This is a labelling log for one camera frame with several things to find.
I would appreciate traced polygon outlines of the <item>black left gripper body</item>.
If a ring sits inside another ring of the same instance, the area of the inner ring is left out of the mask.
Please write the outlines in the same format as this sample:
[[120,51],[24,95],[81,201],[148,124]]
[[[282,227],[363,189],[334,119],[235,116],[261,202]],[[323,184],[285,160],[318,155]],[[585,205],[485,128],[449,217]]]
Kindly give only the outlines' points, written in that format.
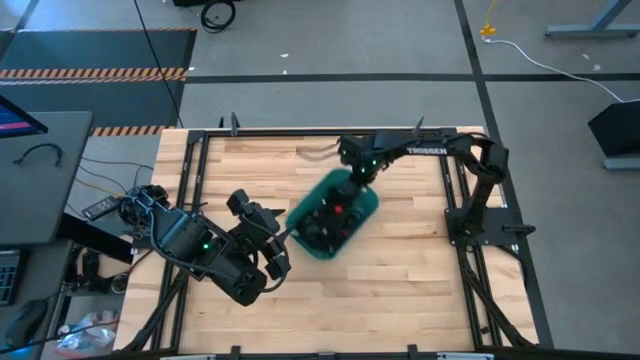
[[237,217],[239,223],[229,231],[240,247],[249,254],[260,252],[267,265],[265,269],[271,279],[279,279],[290,270],[286,247],[281,248],[273,237],[280,231],[278,225],[261,225],[258,223],[258,210],[265,208],[257,202],[250,201],[243,189],[234,191],[227,200],[227,207]]

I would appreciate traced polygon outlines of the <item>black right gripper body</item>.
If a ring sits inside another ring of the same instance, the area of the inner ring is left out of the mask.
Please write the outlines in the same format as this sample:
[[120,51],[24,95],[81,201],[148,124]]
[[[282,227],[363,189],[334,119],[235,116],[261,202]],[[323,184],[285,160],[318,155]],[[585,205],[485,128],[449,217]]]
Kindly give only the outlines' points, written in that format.
[[375,180],[378,173],[385,168],[385,161],[379,157],[345,156],[344,165],[351,167],[349,179],[353,183],[357,183],[358,173],[373,173]]

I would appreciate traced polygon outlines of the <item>teal plastic bin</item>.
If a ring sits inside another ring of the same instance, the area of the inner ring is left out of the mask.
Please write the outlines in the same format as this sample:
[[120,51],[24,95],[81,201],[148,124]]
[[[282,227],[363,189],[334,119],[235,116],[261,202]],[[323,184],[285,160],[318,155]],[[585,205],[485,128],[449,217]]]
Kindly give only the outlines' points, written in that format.
[[353,201],[336,198],[336,186],[350,175],[346,169],[331,170],[286,219],[291,237],[317,259],[335,258],[378,209],[378,196],[368,186],[357,185]]

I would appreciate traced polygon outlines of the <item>black power adapter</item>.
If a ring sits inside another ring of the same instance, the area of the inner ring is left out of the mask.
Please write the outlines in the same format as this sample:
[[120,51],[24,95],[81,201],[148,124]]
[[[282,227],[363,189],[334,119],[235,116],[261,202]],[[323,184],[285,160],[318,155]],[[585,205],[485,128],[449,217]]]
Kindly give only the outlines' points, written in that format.
[[119,198],[108,196],[89,207],[83,209],[81,214],[90,221],[95,221],[104,215],[114,211],[119,205]]

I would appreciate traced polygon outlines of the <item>yellow plug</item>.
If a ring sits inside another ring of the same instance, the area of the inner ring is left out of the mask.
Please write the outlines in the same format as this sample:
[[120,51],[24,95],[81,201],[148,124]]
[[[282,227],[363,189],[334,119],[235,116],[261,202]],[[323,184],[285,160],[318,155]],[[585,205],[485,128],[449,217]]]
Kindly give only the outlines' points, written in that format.
[[492,0],[490,5],[487,8],[485,13],[484,22],[482,28],[480,29],[480,34],[482,36],[493,36],[496,34],[496,28],[491,25],[491,16],[495,6],[498,4],[500,0]]

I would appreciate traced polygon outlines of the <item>clear plastic bag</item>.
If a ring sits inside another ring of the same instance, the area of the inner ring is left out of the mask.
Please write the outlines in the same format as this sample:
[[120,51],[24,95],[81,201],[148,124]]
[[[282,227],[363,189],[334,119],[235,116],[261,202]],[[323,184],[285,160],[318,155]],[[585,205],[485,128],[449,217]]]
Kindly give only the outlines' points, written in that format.
[[57,348],[63,350],[84,350],[105,348],[116,337],[120,319],[118,310],[103,310],[85,315],[76,324],[61,326],[57,334]]

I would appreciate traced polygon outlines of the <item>grey desk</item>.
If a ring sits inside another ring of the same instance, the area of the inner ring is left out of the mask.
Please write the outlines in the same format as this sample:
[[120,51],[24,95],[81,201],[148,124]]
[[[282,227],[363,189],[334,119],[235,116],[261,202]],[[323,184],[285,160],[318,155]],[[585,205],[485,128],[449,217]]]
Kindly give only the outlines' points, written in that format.
[[0,139],[0,248],[53,241],[94,115],[39,112],[48,132]]

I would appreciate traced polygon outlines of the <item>black mat with hazard stripes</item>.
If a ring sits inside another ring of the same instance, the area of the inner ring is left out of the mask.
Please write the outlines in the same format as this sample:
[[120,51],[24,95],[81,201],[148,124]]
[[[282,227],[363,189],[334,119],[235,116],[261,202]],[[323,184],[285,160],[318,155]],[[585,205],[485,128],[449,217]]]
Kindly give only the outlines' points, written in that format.
[[27,112],[89,111],[94,136],[179,125],[194,28],[0,31],[0,95]]

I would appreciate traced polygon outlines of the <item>black computer mouse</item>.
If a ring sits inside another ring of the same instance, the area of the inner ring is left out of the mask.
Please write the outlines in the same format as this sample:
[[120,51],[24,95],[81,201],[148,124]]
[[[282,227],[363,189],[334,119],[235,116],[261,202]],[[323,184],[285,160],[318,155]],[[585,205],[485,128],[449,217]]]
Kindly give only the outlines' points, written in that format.
[[30,300],[23,305],[5,331],[5,344],[9,347],[22,347],[29,343],[38,331],[46,313],[46,300]]

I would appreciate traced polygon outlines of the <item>black box stand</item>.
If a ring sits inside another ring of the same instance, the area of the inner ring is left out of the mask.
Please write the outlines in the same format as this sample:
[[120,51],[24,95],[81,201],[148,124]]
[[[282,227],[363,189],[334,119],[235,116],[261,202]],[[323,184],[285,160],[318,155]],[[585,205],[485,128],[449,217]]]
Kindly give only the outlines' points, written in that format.
[[609,171],[640,171],[640,100],[609,105],[588,122]]

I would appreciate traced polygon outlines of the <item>black keyboard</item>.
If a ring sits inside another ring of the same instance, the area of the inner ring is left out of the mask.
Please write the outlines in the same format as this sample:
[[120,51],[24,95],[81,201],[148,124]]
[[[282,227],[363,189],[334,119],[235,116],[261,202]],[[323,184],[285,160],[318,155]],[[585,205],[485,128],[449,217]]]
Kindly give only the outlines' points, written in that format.
[[21,256],[18,249],[0,250],[0,306],[10,306],[15,300]]

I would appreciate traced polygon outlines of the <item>grey metal table leg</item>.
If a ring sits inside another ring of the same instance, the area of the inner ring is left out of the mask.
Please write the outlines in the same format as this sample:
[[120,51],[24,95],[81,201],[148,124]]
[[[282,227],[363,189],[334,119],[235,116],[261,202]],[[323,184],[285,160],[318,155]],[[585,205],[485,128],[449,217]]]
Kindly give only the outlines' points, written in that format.
[[640,35],[640,24],[615,24],[614,20],[633,0],[610,0],[588,24],[549,25],[547,38],[635,38]]

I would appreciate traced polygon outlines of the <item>computer monitor with lit screen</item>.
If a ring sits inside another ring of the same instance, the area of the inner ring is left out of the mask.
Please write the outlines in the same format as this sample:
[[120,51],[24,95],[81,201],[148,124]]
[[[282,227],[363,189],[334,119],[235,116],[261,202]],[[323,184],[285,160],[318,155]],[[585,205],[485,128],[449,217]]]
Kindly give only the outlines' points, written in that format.
[[45,134],[48,127],[0,95],[0,138]]

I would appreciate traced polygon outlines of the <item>black table frame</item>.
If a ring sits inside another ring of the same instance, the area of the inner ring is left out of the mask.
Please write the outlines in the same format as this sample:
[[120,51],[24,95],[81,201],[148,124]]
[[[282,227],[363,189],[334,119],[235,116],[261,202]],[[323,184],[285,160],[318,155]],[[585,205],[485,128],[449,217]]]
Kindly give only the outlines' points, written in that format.
[[[283,213],[296,207],[339,164],[301,151],[338,136],[336,128],[216,129],[201,145],[185,129],[167,130],[152,180],[171,197],[199,200],[207,217],[230,228],[226,202],[237,189]],[[215,360],[435,360],[471,349],[469,314],[480,326],[488,318],[480,303],[465,302],[444,210],[475,181],[450,159],[396,161],[374,182],[378,210],[336,258],[315,259],[288,240],[291,273],[248,307],[209,280],[190,281],[164,317],[160,344]]]

